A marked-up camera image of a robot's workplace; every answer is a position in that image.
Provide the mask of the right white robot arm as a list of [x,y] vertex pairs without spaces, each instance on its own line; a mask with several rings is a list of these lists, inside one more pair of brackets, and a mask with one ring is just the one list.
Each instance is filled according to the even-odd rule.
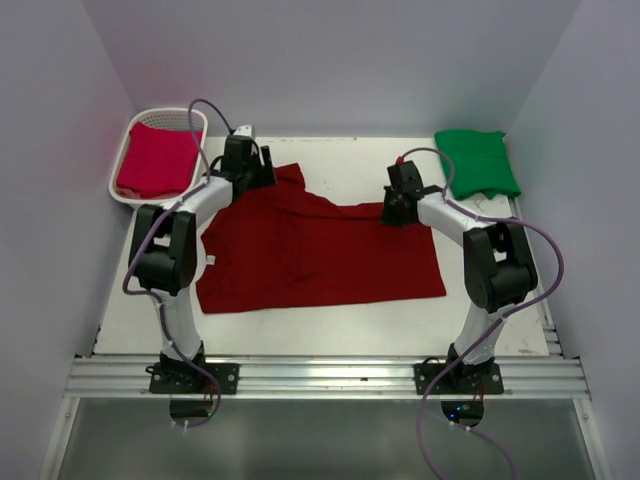
[[387,168],[390,184],[381,221],[389,226],[421,224],[462,248],[463,274],[470,308],[452,356],[465,366],[494,358],[502,327],[494,323],[512,306],[522,304],[538,284],[524,227],[513,218],[482,217],[438,186],[426,187],[412,161],[397,160]]

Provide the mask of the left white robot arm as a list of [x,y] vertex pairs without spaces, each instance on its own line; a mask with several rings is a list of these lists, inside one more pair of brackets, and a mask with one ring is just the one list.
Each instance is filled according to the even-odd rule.
[[275,183],[270,149],[249,136],[231,134],[223,154],[194,187],[174,200],[138,208],[123,291],[148,296],[154,303],[162,361],[194,364],[203,356],[190,299],[198,229],[245,193]]

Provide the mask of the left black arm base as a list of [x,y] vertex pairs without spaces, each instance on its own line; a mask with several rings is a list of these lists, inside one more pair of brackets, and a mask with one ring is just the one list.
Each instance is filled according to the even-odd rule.
[[[240,365],[237,363],[206,363],[202,365],[213,376],[222,395],[235,395],[239,381]],[[152,394],[202,394],[212,393],[210,380],[189,365],[177,362],[163,365],[156,362],[147,366],[145,372],[151,376],[149,392]]]

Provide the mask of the dark red t shirt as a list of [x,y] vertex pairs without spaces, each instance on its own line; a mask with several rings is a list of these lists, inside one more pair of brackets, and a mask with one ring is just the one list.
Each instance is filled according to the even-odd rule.
[[443,297],[429,228],[385,226],[379,203],[339,206],[296,164],[220,210],[201,236],[214,260],[196,284],[206,314]]

